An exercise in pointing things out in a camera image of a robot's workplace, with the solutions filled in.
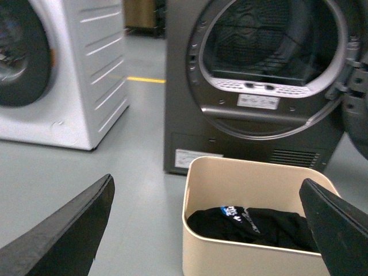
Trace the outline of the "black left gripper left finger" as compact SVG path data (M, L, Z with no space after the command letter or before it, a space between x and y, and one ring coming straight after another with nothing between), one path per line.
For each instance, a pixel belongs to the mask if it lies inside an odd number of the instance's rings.
M104 175L1 248L1 275L88 275L109 221L114 179Z

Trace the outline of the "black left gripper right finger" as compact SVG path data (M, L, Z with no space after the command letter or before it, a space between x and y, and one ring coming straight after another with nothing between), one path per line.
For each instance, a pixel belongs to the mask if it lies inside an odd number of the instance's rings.
M309 178L299 196L329 274L367 275L367 214Z

